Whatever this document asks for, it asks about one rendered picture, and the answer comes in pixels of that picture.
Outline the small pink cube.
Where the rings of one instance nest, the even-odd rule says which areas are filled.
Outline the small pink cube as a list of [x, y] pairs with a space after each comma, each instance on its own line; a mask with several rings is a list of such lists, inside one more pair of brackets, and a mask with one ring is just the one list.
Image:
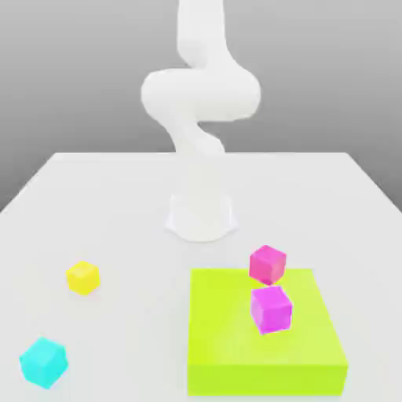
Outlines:
[[264, 245], [250, 255], [249, 276], [263, 284], [273, 285], [283, 276], [287, 255]]

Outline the large lime green box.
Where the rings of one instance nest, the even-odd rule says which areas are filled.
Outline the large lime green box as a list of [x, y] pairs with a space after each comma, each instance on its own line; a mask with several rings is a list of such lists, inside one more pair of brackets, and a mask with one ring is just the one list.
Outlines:
[[279, 285], [294, 308], [285, 331], [260, 334], [250, 314], [261, 285], [245, 269], [193, 269], [188, 325], [191, 396], [339, 396], [348, 361], [310, 269]]

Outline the small yellow cube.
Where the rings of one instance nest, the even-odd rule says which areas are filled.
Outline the small yellow cube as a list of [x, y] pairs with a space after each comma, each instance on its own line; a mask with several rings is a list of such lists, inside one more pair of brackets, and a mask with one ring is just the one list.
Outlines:
[[101, 284], [99, 268], [86, 261], [79, 261], [66, 271], [68, 287], [80, 295], [88, 295]]

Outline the small magenta cube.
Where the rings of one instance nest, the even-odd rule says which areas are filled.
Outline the small magenta cube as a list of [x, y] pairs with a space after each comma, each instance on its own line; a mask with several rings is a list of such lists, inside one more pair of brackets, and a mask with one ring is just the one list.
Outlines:
[[260, 334], [288, 330], [293, 304], [281, 286], [253, 289], [250, 314]]

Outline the small cyan cube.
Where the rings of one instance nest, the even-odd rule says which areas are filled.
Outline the small cyan cube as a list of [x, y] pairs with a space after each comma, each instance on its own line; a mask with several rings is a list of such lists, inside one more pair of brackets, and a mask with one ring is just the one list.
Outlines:
[[24, 378], [43, 389], [50, 389], [68, 368], [65, 347], [44, 337], [19, 356], [19, 363]]

